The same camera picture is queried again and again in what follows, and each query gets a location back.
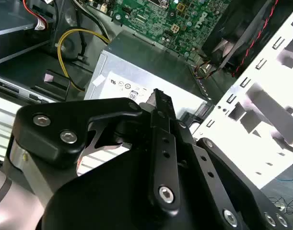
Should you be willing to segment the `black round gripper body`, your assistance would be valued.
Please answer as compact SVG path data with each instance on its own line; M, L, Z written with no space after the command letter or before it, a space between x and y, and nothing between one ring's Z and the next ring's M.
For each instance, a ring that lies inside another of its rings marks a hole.
M130 150L63 185L44 230L223 230L198 181L185 181L168 150Z

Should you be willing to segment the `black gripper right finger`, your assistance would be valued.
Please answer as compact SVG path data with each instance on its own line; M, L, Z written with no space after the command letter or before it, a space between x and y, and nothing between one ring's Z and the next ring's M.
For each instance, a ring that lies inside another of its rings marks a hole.
M188 127L176 119L170 96L164 97L179 153L188 166L185 189L189 204L205 203L203 230L290 230L287 217L208 138L195 142Z

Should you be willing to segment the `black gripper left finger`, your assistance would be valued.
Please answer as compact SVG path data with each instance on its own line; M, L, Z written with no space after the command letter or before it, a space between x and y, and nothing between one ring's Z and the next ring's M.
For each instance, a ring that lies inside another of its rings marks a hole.
M176 116L172 99L155 89L148 112L129 98L29 105L21 108L12 130L23 150L58 169L67 169L87 152L130 144L130 150L104 164L121 186L143 189L139 205L165 215L180 209L176 138L170 131Z

